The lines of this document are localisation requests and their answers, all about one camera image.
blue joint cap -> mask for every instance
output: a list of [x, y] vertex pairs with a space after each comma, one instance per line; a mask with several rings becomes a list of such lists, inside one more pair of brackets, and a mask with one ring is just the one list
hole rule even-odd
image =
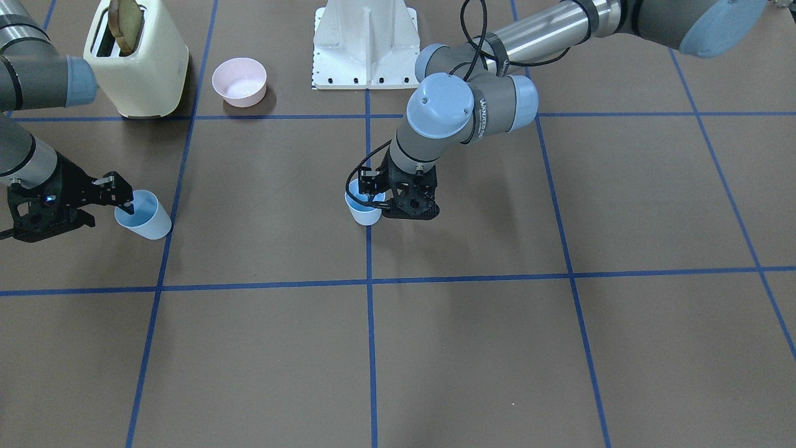
[[66, 57], [67, 87], [65, 108], [90, 104], [97, 96], [97, 79], [88, 62], [81, 57]]
[[514, 124], [509, 129], [509, 132], [511, 132], [533, 123], [533, 119], [537, 117], [539, 112], [539, 92], [529, 78], [518, 75], [510, 75], [509, 77], [514, 81], [514, 94], [517, 98]]
[[767, 0], [719, 0], [683, 37], [680, 53], [716, 57], [746, 36], [755, 25]]
[[417, 78], [418, 82], [421, 82], [426, 77], [428, 62], [431, 61], [431, 57], [434, 56], [434, 52], [441, 48], [449, 47], [442, 44], [431, 44], [420, 52], [420, 55], [415, 61], [415, 78]]
[[445, 139], [464, 129], [474, 106], [473, 91], [462, 78], [432, 73], [409, 98], [406, 118], [423, 137]]

white mounting bracket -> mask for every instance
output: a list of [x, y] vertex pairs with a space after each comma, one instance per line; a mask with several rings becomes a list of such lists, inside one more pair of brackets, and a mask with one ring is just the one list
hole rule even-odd
[[404, 0], [329, 0], [315, 11], [318, 89], [416, 88], [417, 12]]

brown gray floor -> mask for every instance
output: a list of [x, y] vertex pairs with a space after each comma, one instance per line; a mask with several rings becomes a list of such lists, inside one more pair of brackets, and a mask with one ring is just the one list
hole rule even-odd
[[[96, 1], [23, 3], [82, 54]], [[1, 448], [796, 446], [786, 10], [715, 60], [614, 36], [533, 69], [537, 124], [449, 151], [436, 220], [367, 230], [341, 186], [411, 92], [310, 90], [325, 3], [165, 1], [171, 120], [14, 113], [176, 220], [0, 244]], [[408, 5], [423, 45], [462, 40], [458, 1]], [[235, 56], [269, 71], [255, 107], [210, 86]]]

black cable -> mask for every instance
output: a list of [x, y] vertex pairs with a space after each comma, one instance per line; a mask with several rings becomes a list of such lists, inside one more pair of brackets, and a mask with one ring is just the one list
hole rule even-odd
[[[467, 39], [467, 43], [470, 44], [470, 46], [473, 47], [473, 49], [475, 49], [475, 58], [473, 59], [473, 62], [471, 63], [470, 71], [467, 72], [467, 75], [464, 78], [465, 81], [467, 81], [467, 77], [469, 77], [470, 74], [472, 73], [472, 70], [475, 67], [475, 62], [476, 62], [476, 60], [479, 57], [485, 57], [486, 59], [489, 59], [491, 61], [497, 61], [498, 60], [497, 57], [495, 57], [493, 54], [489, 54], [489, 53], [487, 53], [486, 51], [484, 51], [482, 49], [483, 42], [484, 42], [484, 35], [486, 34], [486, 1], [485, 0], [481, 0], [481, 4], [482, 4], [482, 9], [483, 9], [483, 14], [484, 15], [483, 15], [483, 27], [482, 27], [481, 36], [480, 37], [476, 36], [477, 38], [479, 38], [478, 44], [476, 44], [475, 41], [473, 40], [473, 38], [470, 36], [470, 31], [467, 30], [467, 24], [464, 22], [464, 10], [465, 10], [465, 7], [467, 6], [467, 3], [469, 3], [469, 2], [470, 2], [470, 0], [465, 0], [464, 3], [462, 4], [462, 11], [461, 11], [461, 14], [460, 14], [460, 17], [459, 17], [461, 25], [462, 25], [462, 32], [464, 33], [464, 37], [465, 37], [465, 39]], [[567, 47], [560, 55], [554, 57], [553, 59], [548, 59], [546, 61], [528, 62], [528, 63], [509, 61], [509, 64], [513, 65], [515, 67], [540, 67], [542, 65], [552, 64], [553, 62], [560, 61], [561, 58], [566, 56], [567, 53], [569, 53], [569, 50], [571, 48], [572, 47]], [[457, 67], [452, 72], [455, 72], [456, 70], [458, 70], [460, 68], [461, 68], [461, 66]]]
[[380, 208], [380, 206], [385, 206], [387, 204], [386, 202], [363, 201], [363, 200], [359, 199], [358, 197], [354, 196], [353, 193], [351, 193], [351, 189], [349, 188], [349, 184], [351, 183], [351, 179], [353, 179], [353, 175], [358, 173], [360, 168], [362, 168], [365, 165], [365, 163], [367, 163], [368, 160], [370, 160], [371, 157], [376, 155], [377, 152], [379, 152], [379, 151], [385, 149], [386, 147], [390, 146], [390, 143], [392, 143], [392, 140], [388, 140], [387, 143], [379, 146], [378, 148], [376, 148], [373, 151], [371, 151], [370, 154], [366, 155], [365, 158], [361, 162], [359, 162], [359, 165], [357, 165], [357, 167], [354, 168], [353, 171], [351, 171], [351, 174], [349, 174], [348, 179], [345, 180], [345, 193], [349, 196], [349, 198], [351, 198], [357, 204], [359, 204], [361, 206], [373, 207], [373, 208]]

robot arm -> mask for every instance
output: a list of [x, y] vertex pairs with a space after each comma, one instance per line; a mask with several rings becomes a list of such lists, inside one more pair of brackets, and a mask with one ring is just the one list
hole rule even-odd
[[[0, 110], [88, 104], [96, 80], [88, 63], [62, 57], [17, 0], [0, 0]], [[14, 228], [0, 239], [37, 242], [82, 226], [88, 204], [133, 213], [133, 190], [112, 171], [95, 179], [5, 114], [0, 114], [0, 183], [8, 186]]]
[[[430, 45], [418, 56], [420, 86], [409, 99], [381, 165], [375, 171], [358, 168], [360, 192], [391, 191], [392, 197], [362, 202], [349, 195], [381, 208], [387, 218], [432, 219], [439, 214], [435, 165], [448, 147], [523, 128], [536, 117], [539, 96], [533, 82], [506, 76], [512, 69], [539, 65], [537, 61], [592, 37], [615, 33], [634, 34], [697, 57], [718, 56], [748, 33], [766, 4], [767, 0], [563, 0], [485, 33], [483, 49], [469, 35], [468, 42], [456, 48]], [[481, 63], [471, 68], [474, 58]]]

